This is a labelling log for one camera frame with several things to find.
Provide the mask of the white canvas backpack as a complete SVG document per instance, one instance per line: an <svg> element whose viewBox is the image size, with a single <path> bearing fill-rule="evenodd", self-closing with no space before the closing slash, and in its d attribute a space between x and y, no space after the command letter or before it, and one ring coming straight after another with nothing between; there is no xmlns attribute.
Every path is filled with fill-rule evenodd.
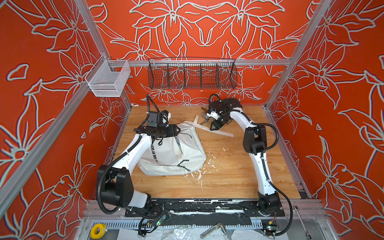
<svg viewBox="0 0 384 240"><path fill-rule="evenodd" d="M210 129L198 124L199 116L193 122L177 124L181 129L175 137L156 140L141 156L137 165L147 176L176 176L198 171L207 156L196 129Z"/></svg>

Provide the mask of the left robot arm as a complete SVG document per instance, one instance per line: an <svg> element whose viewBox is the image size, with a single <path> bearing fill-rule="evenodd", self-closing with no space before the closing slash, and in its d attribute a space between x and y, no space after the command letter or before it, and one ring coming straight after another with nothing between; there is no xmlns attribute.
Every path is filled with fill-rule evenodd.
<svg viewBox="0 0 384 240"><path fill-rule="evenodd" d="M119 209L150 207L150 194L134 189L132 172L146 150L156 140L176 137L180 128L170 124L168 111L147 112L143 123L134 129L132 142L115 160L108 165L101 165L97 172L96 200L101 211L107 215Z"/></svg>

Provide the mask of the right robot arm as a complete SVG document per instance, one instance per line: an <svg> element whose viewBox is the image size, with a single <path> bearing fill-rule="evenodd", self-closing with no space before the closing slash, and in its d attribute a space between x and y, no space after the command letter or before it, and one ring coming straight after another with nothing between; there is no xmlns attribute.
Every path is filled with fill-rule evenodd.
<svg viewBox="0 0 384 240"><path fill-rule="evenodd" d="M280 195L283 193L273 184L266 154L278 143L277 129L271 124L258 124L252 121L237 99L209 101L207 116L214 119L211 123L211 131L220 130L232 120L242 128L243 148L252 159L258 179L258 211L263 216L269 216L281 210ZM275 141L271 146L268 145L266 127L276 132Z"/></svg>

